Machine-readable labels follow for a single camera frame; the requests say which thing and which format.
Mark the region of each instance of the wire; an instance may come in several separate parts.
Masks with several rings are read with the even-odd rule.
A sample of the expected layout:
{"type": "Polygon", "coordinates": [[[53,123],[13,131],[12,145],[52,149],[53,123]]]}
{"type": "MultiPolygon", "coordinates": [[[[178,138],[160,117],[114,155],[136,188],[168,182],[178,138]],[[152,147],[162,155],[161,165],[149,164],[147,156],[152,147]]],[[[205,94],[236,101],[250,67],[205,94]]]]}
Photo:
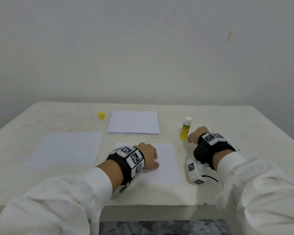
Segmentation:
{"type": "Polygon", "coordinates": [[[202,175],[202,177],[209,177],[209,178],[212,178],[214,179],[216,182],[218,182],[218,180],[216,180],[215,178],[213,178],[212,176],[207,176],[207,175],[202,175]]]}

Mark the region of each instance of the gray floor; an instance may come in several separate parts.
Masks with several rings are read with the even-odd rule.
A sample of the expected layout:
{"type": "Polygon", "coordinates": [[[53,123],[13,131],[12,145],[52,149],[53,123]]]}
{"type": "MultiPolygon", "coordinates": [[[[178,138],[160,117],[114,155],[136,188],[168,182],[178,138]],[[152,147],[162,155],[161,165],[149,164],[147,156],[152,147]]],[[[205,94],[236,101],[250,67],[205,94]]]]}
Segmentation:
{"type": "Polygon", "coordinates": [[[230,235],[222,219],[197,221],[102,222],[99,235],[230,235]]]}

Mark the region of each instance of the white paper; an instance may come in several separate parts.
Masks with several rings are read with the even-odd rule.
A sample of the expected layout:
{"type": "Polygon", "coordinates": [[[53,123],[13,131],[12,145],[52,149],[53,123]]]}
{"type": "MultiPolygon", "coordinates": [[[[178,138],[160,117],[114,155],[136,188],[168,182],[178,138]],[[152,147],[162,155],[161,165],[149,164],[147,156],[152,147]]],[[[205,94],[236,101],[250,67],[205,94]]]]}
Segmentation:
{"type": "Polygon", "coordinates": [[[157,112],[115,110],[107,133],[159,134],[157,112]]]}
{"type": "Polygon", "coordinates": [[[26,161],[32,168],[94,164],[102,132],[49,133],[26,161]]]}
{"type": "MultiPolygon", "coordinates": [[[[134,146],[135,143],[117,142],[115,148],[121,146],[134,146]]],[[[138,174],[134,180],[140,183],[148,184],[166,184],[166,185],[178,185],[181,183],[181,177],[179,167],[177,165],[176,157],[171,143],[152,143],[157,149],[159,168],[153,171],[142,170],[141,174],[138,174]]]]}

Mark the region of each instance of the white shirt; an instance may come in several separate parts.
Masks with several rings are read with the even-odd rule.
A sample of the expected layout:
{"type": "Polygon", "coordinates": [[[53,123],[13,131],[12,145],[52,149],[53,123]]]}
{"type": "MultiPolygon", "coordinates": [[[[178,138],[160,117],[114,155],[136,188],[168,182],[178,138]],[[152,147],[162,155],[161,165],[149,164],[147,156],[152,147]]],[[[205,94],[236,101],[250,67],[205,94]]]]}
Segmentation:
{"type": "MultiPolygon", "coordinates": [[[[217,169],[224,189],[216,206],[233,233],[294,235],[294,182],[275,164],[231,153],[217,169]]],[[[51,178],[7,204],[0,235],[98,234],[111,195],[110,179],[99,168],[51,178]]]]}

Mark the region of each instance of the right hand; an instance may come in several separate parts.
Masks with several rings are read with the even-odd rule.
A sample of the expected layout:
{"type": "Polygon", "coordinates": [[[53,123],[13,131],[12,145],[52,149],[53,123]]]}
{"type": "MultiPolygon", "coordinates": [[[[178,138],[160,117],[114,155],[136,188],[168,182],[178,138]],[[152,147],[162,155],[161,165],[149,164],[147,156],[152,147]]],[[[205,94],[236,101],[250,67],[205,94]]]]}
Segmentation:
{"type": "Polygon", "coordinates": [[[145,144],[141,142],[138,145],[133,146],[142,151],[145,157],[144,169],[157,169],[159,167],[159,163],[155,161],[158,158],[157,150],[151,144],[145,144]]]}
{"type": "Polygon", "coordinates": [[[199,127],[187,137],[187,141],[198,144],[198,139],[200,135],[204,133],[209,133],[209,130],[205,126],[199,127]]]}

